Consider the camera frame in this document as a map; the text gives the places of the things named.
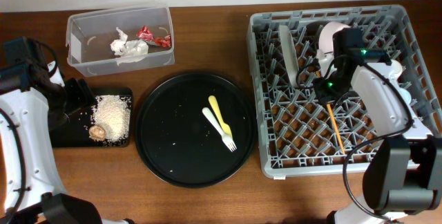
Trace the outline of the wooden chopstick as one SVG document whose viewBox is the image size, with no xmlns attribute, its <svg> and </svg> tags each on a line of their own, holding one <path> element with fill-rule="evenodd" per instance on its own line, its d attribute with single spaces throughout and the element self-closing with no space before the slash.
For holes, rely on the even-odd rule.
<svg viewBox="0 0 442 224">
<path fill-rule="evenodd" d="M 313 81 L 313 85 L 316 97 L 318 98 L 319 103 L 326 108 L 330 116 L 331 125 L 336 134 L 336 139 L 339 144 L 340 150 L 342 151 L 343 155 L 345 155 L 345 147 L 343 145 L 343 141 L 339 133 L 339 128 L 334 115 L 334 105 L 340 99 L 340 95 L 337 94 L 337 92 L 334 90 L 334 86 L 336 84 L 322 76 L 320 71 L 316 71 L 315 75 L 316 79 Z"/>
</svg>

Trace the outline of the white rice pile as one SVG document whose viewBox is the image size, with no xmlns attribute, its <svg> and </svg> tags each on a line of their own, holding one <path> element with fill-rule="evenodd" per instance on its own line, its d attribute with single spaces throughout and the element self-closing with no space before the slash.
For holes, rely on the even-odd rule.
<svg viewBox="0 0 442 224">
<path fill-rule="evenodd" d="M 92 140 L 106 146 L 124 144 L 129 135 L 132 99 L 124 95 L 98 95 L 95 99 L 97 103 L 91 108 L 91 126 L 87 131 L 93 125 L 101 126 L 106 130 L 106 139 Z"/>
</svg>

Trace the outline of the brown food patty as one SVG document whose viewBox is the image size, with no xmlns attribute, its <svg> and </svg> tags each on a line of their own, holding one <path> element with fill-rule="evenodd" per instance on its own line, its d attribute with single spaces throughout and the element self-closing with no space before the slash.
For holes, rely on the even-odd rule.
<svg viewBox="0 0 442 224">
<path fill-rule="evenodd" d="M 93 125 L 88 130 L 89 137 L 96 141 L 104 141 L 106 139 L 106 130 L 98 125 Z"/>
</svg>

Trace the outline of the pink bowl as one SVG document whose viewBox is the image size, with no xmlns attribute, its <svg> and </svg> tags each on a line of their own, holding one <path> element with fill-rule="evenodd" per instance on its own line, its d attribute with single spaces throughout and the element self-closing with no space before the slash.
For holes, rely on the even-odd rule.
<svg viewBox="0 0 442 224">
<path fill-rule="evenodd" d="M 349 28 L 349 26 L 336 21 L 332 21 L 326 24 L 320 32 L 317 51 L 322 54 L 333 53 L 333 35 L 343 30 L 344 28 Z"/>
</svg>

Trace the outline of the white plastic cup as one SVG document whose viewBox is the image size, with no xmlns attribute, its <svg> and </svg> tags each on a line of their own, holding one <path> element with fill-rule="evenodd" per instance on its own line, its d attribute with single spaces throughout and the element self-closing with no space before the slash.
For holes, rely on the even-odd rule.
<svg viewBox="0 0 442 224">
<path fill-rule="evenodd" d="M 389 77 L 392 80 L 397 80 L 403 73 L 403 66 L 400 62 L 392 60 L 391 71 Z"/>
</svg>

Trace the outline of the grey plate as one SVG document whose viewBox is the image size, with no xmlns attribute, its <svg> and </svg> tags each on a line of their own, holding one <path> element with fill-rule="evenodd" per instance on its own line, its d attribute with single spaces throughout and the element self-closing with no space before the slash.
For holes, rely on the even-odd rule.
<svg viewBox="0 0 442 224">
<path fill-rule="evenodd" d="M 298 60 L 296 57 L 296 49 L 294 41 L 290 33 L 288 26 L 279 25 L 278 28 L 280 37 L 280 46 L 282 49 L 282 56 L 285 62 L 285 69 L 289 82 L 293 87 L 297 87 L 297 75 L 299 71 Z"/>
</svg>

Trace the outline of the light blue cup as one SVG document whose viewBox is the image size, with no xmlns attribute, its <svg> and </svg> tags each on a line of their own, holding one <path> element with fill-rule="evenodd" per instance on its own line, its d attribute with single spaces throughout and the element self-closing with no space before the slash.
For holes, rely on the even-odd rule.
<svg viewBox="0 0 442 224">
<path fill-rule="evenodd" d="M 409 106 L 412 101 L 412 96 L 409 91 L 404 88 L 399 88 L 398 92 L 401 95 L 401 99 L 399 100 L 399 102 L 404 102 Z"/>
</svg>

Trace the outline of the white napkin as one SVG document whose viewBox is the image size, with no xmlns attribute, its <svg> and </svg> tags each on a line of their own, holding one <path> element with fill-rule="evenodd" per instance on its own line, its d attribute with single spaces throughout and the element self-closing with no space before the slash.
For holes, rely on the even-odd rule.
<svg viewBox="0 0 442 224">
<path fill-rule="evenodd" d="M 116 27 L 119 39 L 115 39 L 110 44 L 110 49 L 117 56 L 116 62 L 120 64 L 128 64 L 141 61 L 148 54 L 148 44 L 141 40 L 128 41 L 128 35 Z"/>
</svg>

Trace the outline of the red snack wrapper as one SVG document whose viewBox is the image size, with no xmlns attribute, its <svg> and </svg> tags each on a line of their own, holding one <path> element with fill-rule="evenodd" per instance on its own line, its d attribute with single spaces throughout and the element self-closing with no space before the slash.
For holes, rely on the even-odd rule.
<svg viewBox="0 0 442 224">
<path fill-rule="evenodd" d="M 166 35 L 163 37 L 156 37 L 146 26 L 143 26 L 137 33 L 137 37 L 145 41 L 147 44 L 170 48 L 172 46 L 171 34 L 169 34 L 169 32 L 163 27 L 160 27 L 160 30 L 165 30 Z"/>
</svg>

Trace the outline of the yellow plastic knife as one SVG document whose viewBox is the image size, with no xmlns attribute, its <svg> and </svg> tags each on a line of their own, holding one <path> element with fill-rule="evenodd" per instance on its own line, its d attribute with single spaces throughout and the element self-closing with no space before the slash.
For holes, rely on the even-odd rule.
<svg viewBox="0 0 442 224">
<path fill-rule="evenodd" d="M 220 107 L 218 105 L 218 101 L 217 101 L 216 97 L 214 95 L 210 95 L 208 98 L 208 101 L 209 101 L 209 104 L 210 104 L 213 112 L 215 113 L 215 117 L 217 118 L 222 130 L 232 138 L 233 134 L 231 132 L 230 126 L 227 123 L 225 123 L 222 118 L 222 114 L 221 114 Z"/>
</svg>

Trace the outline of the white plastic fork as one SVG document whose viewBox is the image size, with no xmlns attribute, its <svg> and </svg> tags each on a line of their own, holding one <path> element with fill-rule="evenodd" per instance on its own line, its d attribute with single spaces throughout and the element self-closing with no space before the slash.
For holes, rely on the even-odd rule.
<svg viewBox="0 0 442 224">
<path fill-rule="evenodd" d="M 215 116 L 212 114 L 211 110 L 207 107 L 204 107 L 202 109 L 202 113 L 205 116 L 205 118 L 212 124 L 212 126 L 215 128 L 215 130 L 220 134 L 222 141 L 223 141 L 224 145 L 227 147 L 227 149 L 230 152 L 236 151 L 237 148 L 235 146 L 233 138 L 230 137 L 227 133 L 225 133 L 222 130 L 222 127 L 220 126 L 220 124 L 216 120 Z"/>
</svg>

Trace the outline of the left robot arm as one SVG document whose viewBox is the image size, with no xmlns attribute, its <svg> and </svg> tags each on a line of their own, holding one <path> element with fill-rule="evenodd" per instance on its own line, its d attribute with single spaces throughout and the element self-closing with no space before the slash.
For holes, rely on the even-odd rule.
<svg viewBox="0 0 442 224">
<path fill-rule="evenodd" d="M 48 129 L 47 66 L 21 62 L 1 70 L 1 145 L 6 166 L 2 223 L 106 223 L 87 200 L 68 195 L 59 177 Z"/>
</svg>

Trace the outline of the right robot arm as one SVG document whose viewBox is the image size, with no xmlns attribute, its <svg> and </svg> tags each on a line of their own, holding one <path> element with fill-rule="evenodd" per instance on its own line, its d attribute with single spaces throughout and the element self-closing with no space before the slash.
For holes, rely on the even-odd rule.
<svg viewBox="0 0 442 224">
<path fill-rule="evenodd" d="M 331 212 L 328 223 L 394 223 L 441 203 L 441 139 L 416 116 L 397 83 L 401 71 L 383 50 L 318 51 L 315 92 L 323 104 L 354 90 L 380 142 L 363 175 L 363 195 Z"/>
</svg>

